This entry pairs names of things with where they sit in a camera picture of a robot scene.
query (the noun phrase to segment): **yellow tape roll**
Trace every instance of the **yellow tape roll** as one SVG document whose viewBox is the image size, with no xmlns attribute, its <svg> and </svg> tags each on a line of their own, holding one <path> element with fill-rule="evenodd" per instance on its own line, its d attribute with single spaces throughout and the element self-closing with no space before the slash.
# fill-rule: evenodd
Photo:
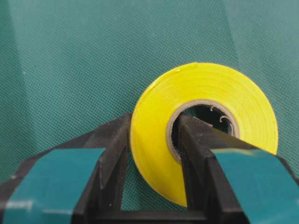
<svg viewBox="0 0 299 224">
<path fill-rule="evenodd" d="M 181 165 L 167 145 L 167 126 L 188 102 L 203 99 L 226 108 L 239 138 L 276 154 L 278 127 L 258 86 L 242 73 L 212 63 L 190 63 L 156 79 L 140 97 L 131 121 L 131 150 L 143 178 L 168 200 L 186 206 Z"/>
</svg>

